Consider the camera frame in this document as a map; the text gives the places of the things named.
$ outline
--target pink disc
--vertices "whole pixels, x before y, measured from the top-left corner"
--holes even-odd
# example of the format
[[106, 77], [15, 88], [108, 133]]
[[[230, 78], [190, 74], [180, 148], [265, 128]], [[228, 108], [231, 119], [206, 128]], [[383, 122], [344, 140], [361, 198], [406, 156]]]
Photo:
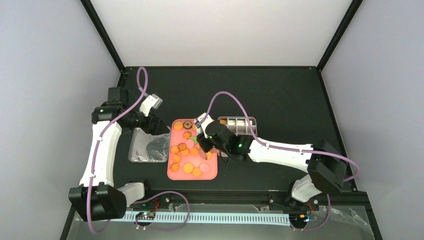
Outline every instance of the pink disc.
[[209, 169], [210, 169], [209, 165], [206, 163], [200, 164], [199, 168], [202, 173], [207, 173], [209, 172]]
[[187, 148], [188, 149], [192, 149], [195, 146], [195, 142], [193, 140], [191, 140], [191, 139], [187, 140], [185, 142], [185, 144], [187, 144]]

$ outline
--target black work surface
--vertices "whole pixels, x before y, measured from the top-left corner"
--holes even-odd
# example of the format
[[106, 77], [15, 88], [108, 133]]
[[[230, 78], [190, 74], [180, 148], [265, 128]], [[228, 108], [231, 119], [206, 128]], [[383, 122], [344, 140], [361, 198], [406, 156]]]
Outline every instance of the black work surface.
[[[121, 80], [121, 86], [133, 93], [132, 103], [140, 95], [137, 69], [127, 67]], [[331, 108], [314, 67], [148, 67], [147, 71], [147, 92], [163, 99], [155, 113], [169, 126], [175, 119], [198, 117], [206, 112], [216, 92], [228, 91], [241, 101], [249, 116], [256, 118], [259, 137], [290, 144], [326, 140], [342, 152]], [[140, 84], [144, 85], [143, 71]], [[216, 119], [243, 113], [230, 97], [222, 95], [215, 100], [210, 115]], [[305, 175], [277, 164], [225, 163], [218, 159], [215, 179], [174, 181], [168, 178], [167, 162], [130, 162], [133, 132], [122, 132], [113, 168], [116, 188], [147, 180], [153, 190], [287, 191], [292, 181]], [[349, 183], [343, 188], [349, 191]]]

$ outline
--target plastic bag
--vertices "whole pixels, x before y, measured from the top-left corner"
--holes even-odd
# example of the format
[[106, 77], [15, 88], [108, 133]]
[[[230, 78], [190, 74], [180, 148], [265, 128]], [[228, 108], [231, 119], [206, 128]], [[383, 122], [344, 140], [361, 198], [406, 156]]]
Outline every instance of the plastic bag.
[[163, 163], [168, 160], [171, 134], [146, 134], [134, 129], [128, 160], [134, 163]]

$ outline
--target pink tray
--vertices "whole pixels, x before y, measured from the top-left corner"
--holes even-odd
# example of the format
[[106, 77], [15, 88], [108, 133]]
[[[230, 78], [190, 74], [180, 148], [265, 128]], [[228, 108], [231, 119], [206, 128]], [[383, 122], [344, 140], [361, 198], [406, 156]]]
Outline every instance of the pink tray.
[[[193, 127], [190, 129], [183, 128], [181, 130], [174, 129], [174, 124], [176, 122], [184, 123], [185, 121], [191, 121], [191, 123], [193, 124]], [[195, 144], [193, 147], [191, 147], [190, 144], [188, 144], [189, 143], [188, 141], [192, 141], [192, 140], [187, 140], [183, 137], [183, 134], [185, 132], [191, 132], [192, 137], [196, 137], [197, 134], [195, 129], [196, 127], [194, 126], [194, 119], [177, 119], [172, 123], [171, 141], [170, 141], [169, 157], [168, 157], [168, 169], [167, 169], [168, 177], [172, 180], [212, 180], [218, 174], [218, 154], [216, 149], [214, 149], [214, 151], [211, 151], [214, 153], [212, 153], [212, 157], [209, 160], [202, 158], [199, 154], [196, 156], [193, 156], [189, 153], [188, 156], [183, 156], [180, 151], [179, 153], [177, 153], [177, 155], [181, 156], [181, 161], [179, 162], [179, 170], [171, 171], [171, 165], [174, 163], [173, 156], [175, 155], [174, 153], [171, 152], [171, 148], [173, 146], [177, 146], [180, 143], [187, 143], [189, 150], [191, 148], [198, 148], [201, 151], [201, 148], [198, 143]], [[193, 164], [193, 167], [199, 168], [200, 171], [202, 172], [201, 176], [194, 176], [192, 173], [185, 173], [183, 171], [183, 166], [187, 163], [191, 163]]]

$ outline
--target perforated metal strip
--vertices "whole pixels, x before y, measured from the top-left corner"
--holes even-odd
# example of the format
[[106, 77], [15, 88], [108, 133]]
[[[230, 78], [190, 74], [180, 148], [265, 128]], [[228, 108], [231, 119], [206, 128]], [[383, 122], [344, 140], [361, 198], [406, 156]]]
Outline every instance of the perforated metal strip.
[[[134, 222], [139, 211], [127, 211], [123, 218], [115, 222]], [[140, 219], [140, 223], [182, 223], [186, 212], [157, 212], [154, 219]], [[216, 213], [191, 212], [187, 223], [195, 224], [262, 224], [289, 226], [288, 214], [275, 213]]]

